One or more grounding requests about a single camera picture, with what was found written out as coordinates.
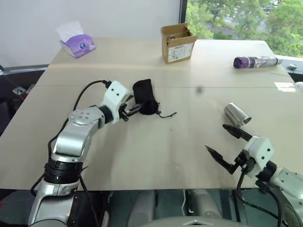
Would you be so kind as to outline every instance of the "beige table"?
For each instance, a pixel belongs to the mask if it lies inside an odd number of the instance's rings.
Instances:
[[[160,41],[96,38],[97,49],[73,59],[62,50],[26,98],[0,138],[0,188],[29,189],[42,174],[47,142],[71,112],[89,82],[118,80],[132,88],[151,78],[163,114],[134,115],[106,125],[93,139],[83,172],[89,190],[234,188],[229,175],[206,151],[232,162],[245,145],[222,128],[235,102],[250,116],[244,129],[269,137],[273,161],[303,174],[302,94],[278,91],[274,82],[292,82],[282,66],[235,70],[236,56],[273,56],[262,41],[197,41],[189,61],[166,65]],[[203,87],[202,93],[197,87]],[[100,104],[105,88],[94,85],[79,107]],[[246,179],[243,187],[253,187]]]

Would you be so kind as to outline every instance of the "tissue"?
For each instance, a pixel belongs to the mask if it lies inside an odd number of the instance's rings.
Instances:
[[[64,50],[75,58],[79,58],[96,48],[91,36],[84,34],[79,21],[61,25],[57,28]]]

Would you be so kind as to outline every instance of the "silver cylinder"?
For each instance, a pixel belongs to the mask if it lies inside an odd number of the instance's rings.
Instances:
[[[251,117],[249,117],[243,110],[241,110],[235,103],[229,103],[224,108],[225,114],[232,121],[235,127],[241,127],[247,124]]]

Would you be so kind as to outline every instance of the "black pouch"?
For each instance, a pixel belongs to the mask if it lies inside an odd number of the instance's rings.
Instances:
[[[151,79],[139,80],[133,85],[134,98],[136,104],[141,104],[142,107],[139,110],[140,113],[144,115],[157,114],[161,118],[172,117],[177,112],[174,112],[168,116],[161,116],[161,111],[159,111],[159,104],[152,92]]]

